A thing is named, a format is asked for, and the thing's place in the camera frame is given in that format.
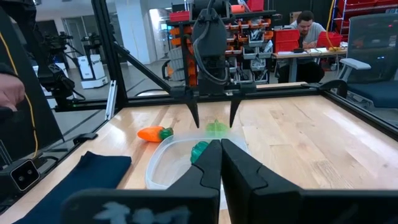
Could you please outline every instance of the plastic carrot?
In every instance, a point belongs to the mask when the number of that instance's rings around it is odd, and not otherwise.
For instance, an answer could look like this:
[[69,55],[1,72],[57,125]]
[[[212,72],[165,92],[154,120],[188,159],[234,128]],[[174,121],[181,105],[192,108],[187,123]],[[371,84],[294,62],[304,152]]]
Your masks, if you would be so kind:
[[163,128],[161,126],[153,126],[139,130],[137,136],[143,140],[150,142],[161,142],[169,136],[173,135],[172,128]]

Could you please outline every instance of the wooden tabletop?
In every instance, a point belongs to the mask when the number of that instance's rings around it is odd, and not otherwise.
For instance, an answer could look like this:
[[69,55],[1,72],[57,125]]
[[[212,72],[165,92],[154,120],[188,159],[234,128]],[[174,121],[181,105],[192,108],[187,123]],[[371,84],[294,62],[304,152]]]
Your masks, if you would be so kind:
[[[228,124],[230,102],[200,103],[201,130],[215,119]],[[197,130],[185,105],[124,108],[46,178],[0,216],[22,218],[78,163],[86,151],[131,156],[119,189],[144,189],[148,161],[158,144],[137,138],[144,127]],[[398,142],[322,96],[244,100],[232,132],[246,140],[251,155],[305,189],[398,189]],[[228,211],[220,223],[230,223]]]
[[308,53],[291,53],[291,54],[278,54],[273,53],[272,56],[276,59],[286,59],[286,58],[302,58],[302,57],[329,57],[333,55],[344,55],[347,54],[347,49],[338,50],[338,51],[329,51],[325,48],[318,49],[316,52],[308,52]]

